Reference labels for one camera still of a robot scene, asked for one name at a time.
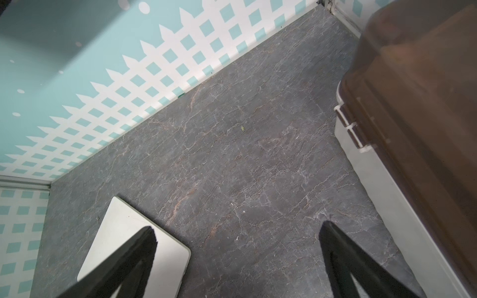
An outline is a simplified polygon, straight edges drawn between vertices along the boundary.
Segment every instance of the hinge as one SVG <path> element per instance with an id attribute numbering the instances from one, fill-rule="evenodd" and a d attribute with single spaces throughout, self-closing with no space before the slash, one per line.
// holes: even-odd
<path id="1" fill-rule="evenodd" d="M 358 148 L 361 153 L 371 150 L 373 147 L 364 135 L 363 130 L 359 127 L 358 123 L 353 117 L 353 114 L 350 112 L 346 104 L 335 106 L 334 111 L 336 112 L 336 116 L 338 119 L 340 119 L 344 128 L 346 128 L 346 131 L 350 135 L 356 148 Z"/>

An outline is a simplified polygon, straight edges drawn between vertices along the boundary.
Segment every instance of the white polka dot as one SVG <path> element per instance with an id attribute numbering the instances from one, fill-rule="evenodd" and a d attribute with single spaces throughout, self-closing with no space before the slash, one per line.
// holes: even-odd
<path id="1" fill-rule="evenodd" d="M 122 10 L 128 10 L 129 9 L 129 2 L 127 0 L 118 0 L 119 7 L 122 8 Z"/>
<path id="2" fill-rule="evenodd" d="M 139 10 L 143 14 L 148 14 L 151 11 L 151 8 L 149 7 L 149 4 L 147 4 L 146 2 L 140 2 L 139 3 Z"/>

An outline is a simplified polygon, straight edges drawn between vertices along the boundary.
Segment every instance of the teal wall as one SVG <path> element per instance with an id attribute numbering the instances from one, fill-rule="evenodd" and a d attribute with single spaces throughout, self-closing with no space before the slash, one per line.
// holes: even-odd
<path id="1" fill-rule="evenodd" d="M 59 178 L 314 6 L 13 1 L 0 16 L 0 175 Z"/>
<path id="2" fill-rule="evenodd" d="M 0 188 L 0 298 L 30 296 L 48 197 Z"/>

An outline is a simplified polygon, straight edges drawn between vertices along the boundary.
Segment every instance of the white lattice pattern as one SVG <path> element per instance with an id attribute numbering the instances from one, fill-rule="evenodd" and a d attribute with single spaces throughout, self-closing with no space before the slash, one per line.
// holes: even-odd
<path id="1" fill-rule="evenodd" d="M 0 188 L 0 297 L 30 296 L 49 193 Z"/>
<path id="2" fill-rule="evenodd" d="M 26 153 L 9 154 L 15 162 L 0 164 L 6 167 L 2 175 L 60 177 L 316 3 L 203 0 L 202 6 L 204 11 L 196 18 L 180 10 L 184 27 L 176 33 L 160 26 L 164 42 L 159 47 L 138 41 L 146 54 L 141 61 L 123 56 L 128 71 L 107 70 L 114 81 L 109 86 L 91 82 L 99 94 L 94 98 L 77 94 L 84 106 L 64 106 L 71 117 L 51 117 L 58 127 L 40 127 L 46 137 L 29 137 L 35 146 L 17 146 Z"/>

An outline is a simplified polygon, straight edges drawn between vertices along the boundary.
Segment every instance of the marble veining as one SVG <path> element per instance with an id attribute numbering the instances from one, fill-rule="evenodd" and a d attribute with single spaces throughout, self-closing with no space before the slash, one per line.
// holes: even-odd
<path id="1" fill-rule="evenodd" d="M 324 220 L 423 295 L 333 135 L 356 45 L 317 7 L 54 182 L 31 297 L 76 281 L 114 195 L 191 249 L 181 298 L 332 297 Z"/>

